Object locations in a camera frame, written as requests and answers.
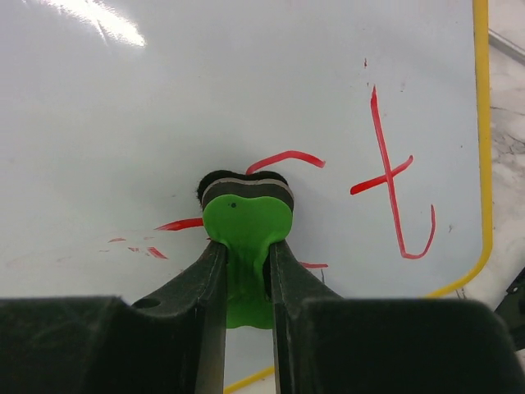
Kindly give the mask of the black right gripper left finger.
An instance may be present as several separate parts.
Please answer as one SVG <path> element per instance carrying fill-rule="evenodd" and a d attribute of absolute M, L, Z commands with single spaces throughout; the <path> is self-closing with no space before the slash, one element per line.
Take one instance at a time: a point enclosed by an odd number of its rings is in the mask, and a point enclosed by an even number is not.
<path fill-rule="evenodd" d="M 224 245 L 156 291 L 4 299 L 4 393 L 220 393 L 226 345 Z"/>

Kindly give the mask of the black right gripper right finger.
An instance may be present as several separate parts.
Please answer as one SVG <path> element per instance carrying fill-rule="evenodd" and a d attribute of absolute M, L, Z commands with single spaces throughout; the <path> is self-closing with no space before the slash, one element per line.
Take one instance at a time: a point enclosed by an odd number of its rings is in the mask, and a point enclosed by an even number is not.
<path fill-rule="evenodd" d="M 510 335 L 472 300 L 345 299 L 271 246 L 279 393 L 521 393 Z"/>

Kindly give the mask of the green whiteboard eraser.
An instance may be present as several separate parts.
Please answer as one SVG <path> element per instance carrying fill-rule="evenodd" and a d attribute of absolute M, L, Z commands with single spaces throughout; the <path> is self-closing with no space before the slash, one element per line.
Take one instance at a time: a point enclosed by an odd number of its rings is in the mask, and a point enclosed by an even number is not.
<path fill-rule="evenodd" d="M 197 196 L 208 236 L 227 248 L 226 327 L 272 328 L 267 257 L 292 228 L 294 196 L 287 180 L 269 171 L 216 170 L 199 182 Z"/>

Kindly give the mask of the yellow framed whiteboard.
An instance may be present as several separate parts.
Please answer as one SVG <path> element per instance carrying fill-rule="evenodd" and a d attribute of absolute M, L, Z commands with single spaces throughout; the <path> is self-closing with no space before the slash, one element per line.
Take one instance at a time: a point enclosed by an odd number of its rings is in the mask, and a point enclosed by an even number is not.
<path fill-rule="evenodd" d="M 1 295 L 133 302 L 189 267 L 209 172 L 294 193 L 348 298 L 444 296 L 491 252 L 484 1 L 4 1 Z"/>

